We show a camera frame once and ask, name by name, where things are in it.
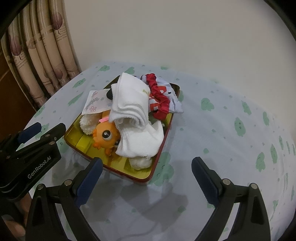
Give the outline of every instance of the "silver screw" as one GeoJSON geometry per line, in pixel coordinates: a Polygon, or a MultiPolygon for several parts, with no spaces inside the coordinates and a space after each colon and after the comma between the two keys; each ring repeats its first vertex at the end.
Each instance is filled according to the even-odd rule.
{"type": "Polygon", "coordinates": [[[251,184],[251,188],[253,188],[253,189],[257,189],[257,188],[258,188],[258,186],[257,186],[257,184],[255,184],[255,183],[252,183],[252,184],[251,184]]]}
{"type": "Polygon", "coordinates": [[[68,180],[66,180],[66,181],[64,182],[64,184],[65,184],[66,186],[69,186],[69,185],[72,184],[72,180],[68,179],[68,180]]]}
{"type": "Polygon", "coordinates": [[[42,183],[38,184],[37,189],[41,190],[44,187],[44,185],[42,183]]]}
{"type": "Polygon", "coordinates": [[[230,182],[229,179],[225,178],[225,179],[223,179],[223,183],[224,183],[225,185],[229,185],[231,182],[230,182]]]}

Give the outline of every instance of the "tablecloth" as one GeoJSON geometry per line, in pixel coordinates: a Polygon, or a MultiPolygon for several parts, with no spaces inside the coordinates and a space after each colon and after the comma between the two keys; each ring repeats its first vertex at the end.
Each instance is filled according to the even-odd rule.
{"type": "MultiPolygon", "coordinates": [[[[295,144],[272,114],[216,80],[202,80],[165,66],[95,63],[34,115],[27,126],[40,122],[42,132],[26,145],[60,122],[68,128],[81,113],[89,91],[104,88],[122,72],[136,76],[152,72],[178,84],[184,113],[174,115],[154,177],[147,186],[108,171],[102,173],[88,202],[81,206],[97,236],[102,241],[194,240],[214,210],[191,172],[192,159],[201,156],[221,178],[229,178],[236,185],[258,184],[272,240],[277,240],[296,207],[295,144]]],[[[62,138],[58,146],[62,159],[38,183],[60,185],[89,164],[62,138]]],[[[57,209],[68,238],[76,240],[59,204],[57,209]]],[[[220,240],[228,236],[237,209],[235,204],[220,240]]]]}

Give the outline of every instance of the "tray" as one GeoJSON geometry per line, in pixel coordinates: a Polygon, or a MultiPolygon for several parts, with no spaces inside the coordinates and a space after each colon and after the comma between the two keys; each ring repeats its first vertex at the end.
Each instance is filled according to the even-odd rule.
{"type": "MultiPolygon", "coordinates": [[[[111,88],[111,85],[117,83],[119,76],[117,76],[112,82],[110,82],[104,89],[111,88]]],[[[176,84],[170,84],[174,89],[177,96],[180,93],[180,87],[176,84]]],[[[165,144],[166,137],[170,130],[170,125],[173,119],[173,114],[168,114],[167,118],[163,121],[164,127],[164,139],[159,148],[159,151],[156,156],[152,157],[152,165],[149,168],[135,170],[133,169],[130,164],[129,160],[126,157],[121,157],[118,155],[106,156],[104,153],[104,148],[100,150],[94,148],[93,144],[93,137],[92,135],[86,135],[80,128],[80,121],[81,115],[79,115],[76,120],[72,123],[69,129],[66,131],[64,139],[65,142],[72,147],[74,150],[81,153],[86,159],[91,161],[94,157],[99,157],[102,159],[104,167],[111,172],[119,176],[124,176],[134,182],[137,183],[147,183],[153,176],[155,171],[156,165],[158,163],[158,159],[160,157],[161,151],[165,144]]]]}

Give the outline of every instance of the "curtain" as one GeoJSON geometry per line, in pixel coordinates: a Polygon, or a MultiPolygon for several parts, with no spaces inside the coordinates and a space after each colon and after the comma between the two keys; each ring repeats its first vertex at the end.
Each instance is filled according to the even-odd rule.
{"type": "Polygon", "coordinates": [[[10,70],[35,109],[79,74],[61,1],[31,1],[1,39],[10,70]]]}

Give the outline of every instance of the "orange toy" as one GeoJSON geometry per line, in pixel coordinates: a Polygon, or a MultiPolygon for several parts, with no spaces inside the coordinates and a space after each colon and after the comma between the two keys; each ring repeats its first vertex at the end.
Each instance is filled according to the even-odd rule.
{"type": "Polygon", "coordinates": [[[93,131],[94,144],[93,147],[105,149],[107,156],[111,155],[113,147],[117,147],[120,142],[120,133],[114,122],[108,121],[99,123],[93,131]]]}

